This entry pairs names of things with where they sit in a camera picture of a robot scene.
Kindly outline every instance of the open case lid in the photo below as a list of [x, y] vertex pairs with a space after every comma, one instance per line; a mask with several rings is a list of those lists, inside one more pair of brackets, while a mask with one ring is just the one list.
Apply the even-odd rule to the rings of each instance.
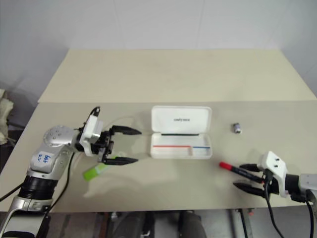
[[193, 106], [154, 106], [152, 130], [162, 134], [199, 134], [209, 130], [211, 108]]

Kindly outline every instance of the green highlighter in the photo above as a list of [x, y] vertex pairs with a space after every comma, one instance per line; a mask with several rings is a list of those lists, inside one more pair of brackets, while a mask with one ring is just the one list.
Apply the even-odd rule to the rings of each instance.
[[96, 166], [94, 166], [93, 168], [85, 171], [83, 173], [84, 179], [86, 181], [90, 181], [93, 178], [97, 177], [98, 175], [100, 175], [103, 171], [105, 171], [106, 169], [110, 168], [109, 165], [105, 165], [103, 163], [100, 163]]

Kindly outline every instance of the blue line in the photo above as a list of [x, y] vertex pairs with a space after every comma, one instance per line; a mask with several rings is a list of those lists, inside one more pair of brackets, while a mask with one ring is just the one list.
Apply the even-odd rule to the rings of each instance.
[[210, 149], [210, 146], [193, 146], [193, 148]]

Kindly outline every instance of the white wall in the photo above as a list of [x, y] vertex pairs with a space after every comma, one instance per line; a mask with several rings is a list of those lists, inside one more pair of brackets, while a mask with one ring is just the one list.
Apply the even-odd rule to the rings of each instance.
[[0, 87], [25, 124], [67, 49], [279, 48], [317, 94], [317, 0], [1, 0]]

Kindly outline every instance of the beige table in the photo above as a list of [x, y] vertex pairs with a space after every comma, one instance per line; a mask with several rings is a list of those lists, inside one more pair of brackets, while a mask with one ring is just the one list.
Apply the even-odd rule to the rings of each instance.
[[71, 49], [39, 102], [316, 100], [279, 50]]
[[[23, 181], [31, 156], [48, 128], [57, 124], [77, 128], [95, 105], [39, 104], [0, 176], [0, 196]], [[266, 207], [264, 199], [235, 188], [232, 182], [242, 178], [219, 168], [218, 163], [256, 163], [267, 150], [286, 161], [289, 173], [316, 173], [316, 101], [187, 103], [209, 106], [213, 110], [209, 132], [213, 157], [210, 160], [152, 159], [149, 150], [153, 105], [101, 104], [100, 119], [106, 128], [121, 124], [142, 131], [140, 136], [116, 135], [114, 138], [114, 154], [131, 156], [139, 161], [122, 167], [112, 166], [99, 177], [86, 182], [82, 173], [93, 167], [97, 158], [77, 154], [68, 190], [55, 211]], [[240, 122], [241, 135], [231, 132], [230, 125], [234, 122]], [[54, 198], [64, 183], [65, 174]], [[0, 210], [6, 211], [11, 200], [12, 196], [1, 202]], [[272, 196], [271, 203], [272, 206], [299, 205], [277, 195]]]

